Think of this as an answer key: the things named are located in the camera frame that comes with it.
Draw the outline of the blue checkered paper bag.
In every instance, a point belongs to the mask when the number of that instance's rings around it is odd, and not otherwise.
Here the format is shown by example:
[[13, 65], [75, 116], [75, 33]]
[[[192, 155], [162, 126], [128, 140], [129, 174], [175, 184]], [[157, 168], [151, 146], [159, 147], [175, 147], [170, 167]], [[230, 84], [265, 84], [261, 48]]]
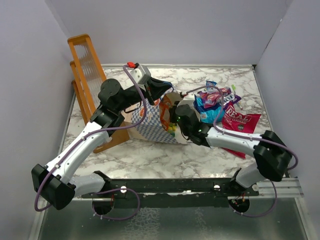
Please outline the blue checkered paper bag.
[[154, 105], [149, 104], [148, 101], [146, 107], [142, 103], [137, 103], [122, 112], [126, 126], [134, 125], [140, 121], [144, 112], [146, 112], [146, 117], [139, 125], [128, 129], [131, 138], [167, 144], [185, 145], [188, 143], [178, 125], [175, 137], [163, 128], [160, 120], [159, 104], [164, 97], [170, 99], [172, 106], [175, 105], [175, 102], [180, 102], [183, 99], [179, 91], [167, 90], [159, 99], [154, 101]]

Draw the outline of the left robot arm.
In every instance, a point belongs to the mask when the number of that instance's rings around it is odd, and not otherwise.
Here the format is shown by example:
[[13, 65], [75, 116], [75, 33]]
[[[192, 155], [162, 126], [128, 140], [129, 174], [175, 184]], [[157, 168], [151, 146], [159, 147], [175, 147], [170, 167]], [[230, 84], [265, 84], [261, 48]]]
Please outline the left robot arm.
[[172, 86], [165, 81], [147, 77], [139, 85], [123, 89], [118, 80], [110, 78], [100, 86], [100, 104], [80, 135], [55, 159], [45, 166], [37, 164], [31, 170], [32, 182], [37, 197], [43, 197], [56, 210], [65, 208], [73, 198], [89, 193], [106, 197], [111, 186], [104, 176], [92, 173], [74, 177], [75, 171], [93, 150], [111, 141], [112, 135], [122, 126], [122, 111], [137, 103], [154, 104]]

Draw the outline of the green fruit candy bag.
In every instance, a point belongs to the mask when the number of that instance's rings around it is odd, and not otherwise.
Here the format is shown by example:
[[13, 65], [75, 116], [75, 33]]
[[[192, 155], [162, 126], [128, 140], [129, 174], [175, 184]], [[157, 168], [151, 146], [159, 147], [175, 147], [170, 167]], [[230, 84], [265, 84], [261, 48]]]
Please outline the green fruit candy bag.
[[177, 130], [177, 124], [176, 123], [168, 123], [164, 125], [164, 129], [166, 132], [168, 132], [171, 136], [175, 137], [176, 136], [176, 130]]

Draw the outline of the small blue candy packet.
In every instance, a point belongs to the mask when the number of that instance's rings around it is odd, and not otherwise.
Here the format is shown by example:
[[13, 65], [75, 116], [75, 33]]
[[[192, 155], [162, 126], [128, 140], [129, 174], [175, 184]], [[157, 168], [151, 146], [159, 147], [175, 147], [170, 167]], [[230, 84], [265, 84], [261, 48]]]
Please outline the small blue candy packet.
[[209, 81], [207, 80], [206, 81], [206, 84], [205, 84], [205, 91], [208, 92], [208, 91], [213, 91], [215, 88], [214, 86], [216, 86], [217, 83], [215, 81]]

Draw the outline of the blue cookie snack pack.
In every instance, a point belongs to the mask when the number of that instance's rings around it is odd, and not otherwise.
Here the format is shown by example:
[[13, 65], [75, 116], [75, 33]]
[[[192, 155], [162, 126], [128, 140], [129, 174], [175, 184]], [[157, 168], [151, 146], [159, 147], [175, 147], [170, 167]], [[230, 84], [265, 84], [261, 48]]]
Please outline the blue cookie snack pack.
[[195, 96], [194, 98], [195, 100], [193, 105], [200, 114], [200, 120], [203, 123], [212, 124], [222, 109], [221, 105], [217, 103], [215, 106], [205, 108], [201, 98], [197, 96]]

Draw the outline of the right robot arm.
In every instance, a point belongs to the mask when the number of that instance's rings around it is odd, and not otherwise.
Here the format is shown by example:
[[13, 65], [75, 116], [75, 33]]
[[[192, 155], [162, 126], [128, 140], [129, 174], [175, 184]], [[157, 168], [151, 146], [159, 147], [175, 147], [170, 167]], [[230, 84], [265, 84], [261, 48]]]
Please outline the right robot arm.
[[244, 153], [255, 162], [236, 171], [229, 183], [230, 191], [240, 196], [257, 182], [280, 182], [292, 159], [292, 153], [270, 130], [263, 134], [240, 133], [201, 122], [188, 104], [169, 109], [170, 120], [178, 124], [182, 135], [198, 146], [219, 147]]

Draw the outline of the red chips bag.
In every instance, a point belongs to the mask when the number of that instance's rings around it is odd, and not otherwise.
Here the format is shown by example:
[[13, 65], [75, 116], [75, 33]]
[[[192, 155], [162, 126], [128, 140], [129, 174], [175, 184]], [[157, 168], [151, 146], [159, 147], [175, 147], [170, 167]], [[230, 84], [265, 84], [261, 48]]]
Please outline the red chips bag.
[[252, 134], [259, 122], [261, 114], [242, 114], [236, 111], [234, 105], [230, 103], [224, 110], [221, 120], [222, 127], [240, 133]]

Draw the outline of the purple berries candy bag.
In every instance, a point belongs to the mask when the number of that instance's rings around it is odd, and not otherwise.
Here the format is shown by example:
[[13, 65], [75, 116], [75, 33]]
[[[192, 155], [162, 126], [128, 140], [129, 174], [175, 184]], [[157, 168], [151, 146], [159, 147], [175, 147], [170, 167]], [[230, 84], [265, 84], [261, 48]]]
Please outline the purple berries candy bag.
[[216, 106], [222, 100], [221, 93], [214, 87], [206, 88], [205, 90], [199, 91], [198, 96], [200, 102], [205, 109]]

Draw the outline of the orange candy bag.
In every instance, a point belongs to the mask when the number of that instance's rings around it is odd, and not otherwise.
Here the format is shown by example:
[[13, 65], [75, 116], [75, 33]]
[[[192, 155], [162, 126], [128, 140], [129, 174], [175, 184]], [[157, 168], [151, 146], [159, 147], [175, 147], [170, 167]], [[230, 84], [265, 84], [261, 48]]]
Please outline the orange candy bag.
[[167, 97], [164, 97], [159, 104], [160, 122], [164, 129], [169, 127], [171, 107], [172, 102]]

